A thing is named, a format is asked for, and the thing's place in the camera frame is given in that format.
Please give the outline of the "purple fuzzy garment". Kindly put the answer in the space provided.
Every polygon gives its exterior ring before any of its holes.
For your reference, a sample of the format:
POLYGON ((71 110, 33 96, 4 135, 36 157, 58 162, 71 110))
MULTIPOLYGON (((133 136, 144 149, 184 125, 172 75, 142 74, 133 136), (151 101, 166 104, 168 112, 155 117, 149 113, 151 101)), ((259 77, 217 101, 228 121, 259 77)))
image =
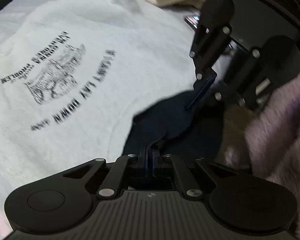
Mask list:
POLYGON ((289 189, 298 202, 291 232, 300 239, 300 74, 275 90, 261 113, 233 107, 217 162, 289 189))

